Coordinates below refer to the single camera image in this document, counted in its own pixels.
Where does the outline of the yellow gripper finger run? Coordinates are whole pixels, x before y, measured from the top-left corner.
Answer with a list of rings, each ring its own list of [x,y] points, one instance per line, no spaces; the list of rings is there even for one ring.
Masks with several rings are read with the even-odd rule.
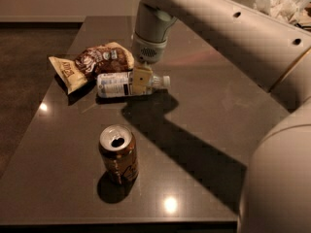
[[[153,74],[152,68],[147,63],[137,64],[132,73],[132,92],[134,95],[147,93],[147,87]]]

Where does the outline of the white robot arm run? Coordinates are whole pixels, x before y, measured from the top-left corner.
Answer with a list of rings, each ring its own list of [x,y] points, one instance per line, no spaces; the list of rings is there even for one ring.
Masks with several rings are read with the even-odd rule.
[[[231,0],[140,0],[142,50],[167,42],[176,17],[290,111],[260,142],[241,192],[238,233],[311,233],[311,36]]]

